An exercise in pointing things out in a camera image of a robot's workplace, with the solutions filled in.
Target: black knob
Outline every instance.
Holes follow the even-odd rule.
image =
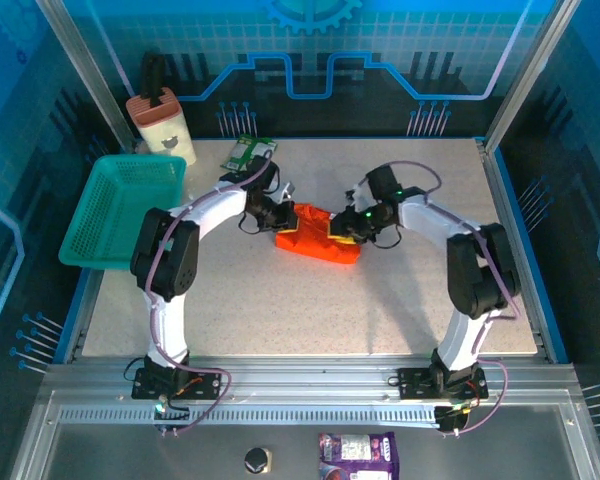
[[[266,473],[269,471],[269,455],[263,448],[252,448],[244,457],[244,465],[249,473]]]

